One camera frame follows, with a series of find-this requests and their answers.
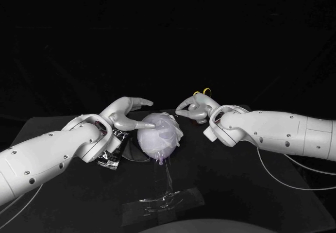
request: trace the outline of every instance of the white cable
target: white cable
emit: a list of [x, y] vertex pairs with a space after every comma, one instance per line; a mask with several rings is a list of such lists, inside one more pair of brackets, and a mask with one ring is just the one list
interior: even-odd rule
[[290, 188], [295, 188], [295, 189], [299, 189], [299, 190], [308, 190], [308, 191], [322, 191], [322, 190], [329, 190], [329, 189], [336, 189], [336, 186], [335, 187], [329, 187], [329, 188], [298, 188], [298, 187], [293, 187], [290, 186], [289, 184], [283, 183], [275, 176], [273, 174], [270, 173], [269, 169], [266, 168], [264, 166], [264, 169], [266, 171], [269, 172], [270, 176], [276, 179], [277, 182], [280, 182], [283, 185], [286, 185], [288, 187]]
[[308, 167], [308, 166], [305, 166], [303, 164], [300, 164], [298, 161], [295, 161], [289, 156], [288, 156], [288, 158], [298, 164], [298, 165], [300, 165], [302, 167], [305, 167], [308, 170], [312, 170], [312, 171], [315, 171], [315, 172], [319, 172], [319, 173], [324, 173], [324, 174], [328, 174], [328, 175], [332, 175], [332, 176], [336, 176], [336, 173], [332, 173], [332, 172], [326, 172], [326, 171], [321, 171], [321, 170], [316, 170], [316, 169], [313, 169], [313, 168], [311, 168], [311, 167]]
[[0, 215], [2, 213], [11, 208], [11, 206], [19, 201], [19, 199], [24, 197], [24, 195], [21, 195], [16, 200], [9, 204], [9, 206], [0, 211]]
[[31, 202], [34, 201], [34, 198], [37, 197], [37, 195], [38, 195], [38, 193], [39, 193], [39, 191], [41, 191], [41, 188], [39, 188], [37, 194], [34, 195], [34, 197], [32, 197], [29, 203], [28, 203], [27, 206], [24, 207], [24, 209], [22, 209], [22, 210], [19, 211], [19, 213], [12, 217], [12, 219], [2, 225], [0, 230], [2, 230], [3, 227], [11, 223], [11, 221], [16, 218], [16, 216], [22, 213], [22, 211], [25, 210], [25, 208], [28, 207], [28, 205], [29, 205]]

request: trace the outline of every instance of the dark backdrop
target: dark backdrop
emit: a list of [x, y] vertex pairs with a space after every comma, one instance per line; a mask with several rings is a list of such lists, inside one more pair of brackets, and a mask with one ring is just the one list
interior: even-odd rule
[[223, 105], [335, 119], [335, 11], [328, 0], [2, 1], [0, 148], [31, 117], [100, 113], [123, 96], [172, 109], [207, 87]]

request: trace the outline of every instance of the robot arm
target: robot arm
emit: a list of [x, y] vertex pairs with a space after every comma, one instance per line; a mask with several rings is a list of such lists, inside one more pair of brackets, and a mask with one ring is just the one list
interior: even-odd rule
[[113, 125], [125, 131], [156, 128], [155, 124], [125, 116], [142, 105], [152, 106], [153, 102], [123, 97], [100, 115], [81, 115], [61, 131], [41, 135], [0, 153], [0, 206], [57, 177], [73, 158], [90, 163], [104, 150], [116, 150], [120, 140], [113, 135]]
[[233, 147], [240, 141], [260, 149], [336, 161], [336, 121], [286, 112], [249, 112], [236, 105], [205, 105], [210, 97], [197, 94], [181, 104], [176, 114], [202, 120], [210, 116], [205, 135]]

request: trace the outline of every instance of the black table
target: black table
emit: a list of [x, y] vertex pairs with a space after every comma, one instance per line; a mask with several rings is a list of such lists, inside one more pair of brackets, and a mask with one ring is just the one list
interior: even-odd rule
[[[163, 110], [175, 115], [174, 110]], [[142, 120], [152, 111], [129, 114]], [[35, 117], [12, 145], [61, 130], [76, 116]], [[204, 135], [210, 124], [197, 125], [176, 117], [185, 136], [172, 156], [174, 190], [198, 187], [205, 205], [178, 214], [179, 220], [221, 218], [259, 225], [280, 233], [321, 232], [336, 228], [335, 220], [315, 193], [282, 185], [263, 168], [254, 145], [233, 148]], [[288, 184], [309, 188], [285, 155], [262, 150], [267, 168]], [[3, 232], [129, 233], [155, 227], [156, 221], [122, 227], [122, 205], [153, 196], [153, 163], [122, 158], [117, 171], [74, 159], [65, 172], [42, 190]], [[31, 191], [0, 217], [0, 225], [22, 209]]]

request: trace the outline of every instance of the crumpled plastic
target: crumpled plastic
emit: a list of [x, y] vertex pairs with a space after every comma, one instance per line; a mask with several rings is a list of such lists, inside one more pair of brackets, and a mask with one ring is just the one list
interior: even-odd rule
[[155, 129], [139, 130], [139, 144], [143, 152], [156, 160], [166, 159], [176, 146], [181, 146], [179, 141], [184, 136], [179, 124], [169, 113], [152, 113], [143, 121], [155, 123]]

